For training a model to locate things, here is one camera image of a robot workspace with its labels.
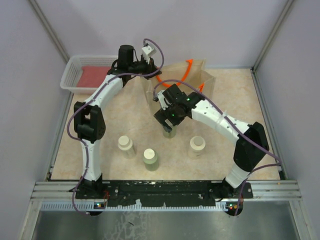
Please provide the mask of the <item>green bottle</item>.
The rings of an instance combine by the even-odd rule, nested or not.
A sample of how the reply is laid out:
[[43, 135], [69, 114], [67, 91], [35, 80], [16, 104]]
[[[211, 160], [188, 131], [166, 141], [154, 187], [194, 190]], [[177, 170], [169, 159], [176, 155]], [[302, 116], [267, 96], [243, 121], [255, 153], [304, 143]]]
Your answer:
[[162, 134], [163, 134], [163, 136], [164, 136], [165, 138], [167, 138], [167, 139], [172, 139], [172, 138], [174, 138], [174, 137], [176, 136], [176, 134], [177, 134], [177, 127], [176, 127], [176, 126], [172, 126], [170, 132], [168, 132], [168, 131], [166, 131], [166, 130], [163, 130], [163, 131], [162, 131]]
[[152, 148], [147, 148], [143, 152], [142, 160], [145, 168], [148, 171], [151, 171], [151, 172], [156, 171], [159, 167], [158, 154]]

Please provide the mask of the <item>white bottle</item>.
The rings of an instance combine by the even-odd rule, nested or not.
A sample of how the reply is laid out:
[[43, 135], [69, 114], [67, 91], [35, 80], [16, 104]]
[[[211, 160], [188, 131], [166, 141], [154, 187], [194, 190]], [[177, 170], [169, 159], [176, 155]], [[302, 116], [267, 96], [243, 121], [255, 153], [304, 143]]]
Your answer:
[[136, 156], [134, 143], [127, 135], [120, 136], [117, 145], [125, 158], [132, 159]]
[[191, 159], [198, 159], [204, 152], [206, 142], [201, 136], [194, 136], [189, 141], [188, 156]]

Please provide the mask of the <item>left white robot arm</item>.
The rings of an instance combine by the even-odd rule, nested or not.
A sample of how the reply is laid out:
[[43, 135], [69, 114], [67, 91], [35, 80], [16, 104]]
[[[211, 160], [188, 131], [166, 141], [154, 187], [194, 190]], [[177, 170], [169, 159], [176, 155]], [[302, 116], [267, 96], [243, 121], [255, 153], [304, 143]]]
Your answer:
[[83, 173], [73, 190], [77, 199], [101, 199], [106, 192], [100, 168], [100, 143], [106, 132], [103, 109], [133, 77], [152, 78], [161, 73], [152, 56], [160, 50], [155, 43], [144, 43], [140, 59], [134, 60], [135, 49], [121, 45], [118, 58], [112, 63], [105, 79], [85, 101], [77, 101], [69, 120], [80, 141], [83, 157]]

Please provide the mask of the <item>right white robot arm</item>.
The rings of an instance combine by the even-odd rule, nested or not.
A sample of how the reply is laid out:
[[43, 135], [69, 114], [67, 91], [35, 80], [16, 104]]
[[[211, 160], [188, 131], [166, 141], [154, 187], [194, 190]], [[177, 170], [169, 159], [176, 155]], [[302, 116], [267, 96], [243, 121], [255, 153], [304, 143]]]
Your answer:
[[167, 133], [188, 117], [214, 129], [234, 144], [234, 163], [215, 196], [218, 199], [235, 198], [241, 192], [241, 184], [269, 151], [263, 125], [233, 118], [219, 110], [198, 90], [193, 89], [190, 94], [186, 94], [176, 84], [153, 92], [153, 100], [160, 104], [154, 117]]

